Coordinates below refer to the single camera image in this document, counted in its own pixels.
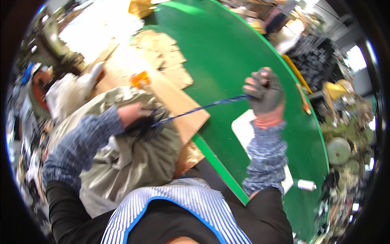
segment gloved hand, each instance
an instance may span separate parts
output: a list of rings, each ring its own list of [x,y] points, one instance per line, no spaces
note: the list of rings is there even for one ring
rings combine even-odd
[[[248,102],[256,115],[255,125],[266,129],[282,122],[284,90],[271,68],[264,67],[253,72],[252,77],[245,79],[243,91],[251,96]]]
[[[155,123],[155,111],[142,109],[140,103],[118,108],[118,115],[123,124],[124,133],[142,138],[144,141],[155,138],[164,129],[164,126],[151,128]]]

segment worker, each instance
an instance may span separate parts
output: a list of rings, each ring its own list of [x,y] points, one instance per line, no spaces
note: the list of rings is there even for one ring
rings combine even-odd
[[[295,0],[268,0],[278,5],[273,7],[264,21],[267,33],[264,35],[268,39],[271,34],[283,21],[287,18],[291,11],[295,8],[297,2]]]
[[[45,161],[43,185],[57,243],[293,243],[282,207],[284,92],[270,68],[252,73],[243,90],[256,115],[249,177],[243,182],[250,196],[246,206],[226,201],[201,178],[183,176],[138,188],[117,209],[92,219],[79,199],[81,171],[92,167],[92,158],[111,135],[147,115],[139,104],[112,106],[99,116],[83,117]]]

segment blue rope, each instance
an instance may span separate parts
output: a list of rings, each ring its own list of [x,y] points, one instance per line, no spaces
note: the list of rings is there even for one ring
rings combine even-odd
[[[152,127],[163,125],[165,123],[171,122],[175,118],[178,118],[178,117],[181,117],[181,116],[184,116],[184,115],[187,115],[187,114],[192,114],[193,112],[196,112],[196,111],[201,110],[201,109],[206,109],[206,108],[218,105],[218,104],[233,103],[233,102],[237,102],[237,101],[240,101],[240,100],[243,100],[243,99],[248,99],[249,97],[250,96],[247,95],[247,94],[241,94],[241,95],[235,96],[233,98],[225,98],[225,99],[222,99],[220,101],[215,101],[212,104],[209,104],[209,105],[206,105],[206,106],[203,106],[203,107],[200,107],[200,108],[194,108],[194,109],[191,109],[190,111],[188,111],[186,113],[166,118],[165,120],[162,120],[162,121],[159,121],[159,122],[155,123],[154,125],[152,125]]]

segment green conveyor belt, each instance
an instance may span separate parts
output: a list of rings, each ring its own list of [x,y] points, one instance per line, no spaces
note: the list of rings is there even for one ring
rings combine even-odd
[[[286,92],[283,135],[290,172],[294,179],[317,184],[313,192],[292,187],[283,197],[283,207],[293,231],[309,242],[317,231],[313,220],[329,167],[318,121],[304,113],[292,71],[267,40],[215,0],[174,0],[156,7],[145,19],[145,29],[165,32],[177,40],[188,60],[184,66],[194,80],[185,92],[201,106],[241,94],[244,79],[260,67],[269,66],[279,76]],[[244,203],[248,196],[241,183],[250,161],[231,124],[247,109],[246,101],[207,109],[211,117],[193,138]]]

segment blue patterned arm cover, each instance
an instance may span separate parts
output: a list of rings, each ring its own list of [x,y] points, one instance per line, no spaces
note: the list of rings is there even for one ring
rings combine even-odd
[[[123,131],[115,106],[99,116],[84,116],[47,156],[42,169],[44,187],[50,181],[61,181],[79,193],[81,171],[90,170],[97,150],[108,144],[111,135]]]
[[[251,196],[267,187],[277,188],[284,193],[282,181],[285,179],[283,167],[287,163],[285,155],[287,143],[282,139],[286,122],[267,129],[260,129],[251,122],[255,137],[250,141],[247,151],[252,161],[247,167],[249,178],[243,181],[244,191]]]

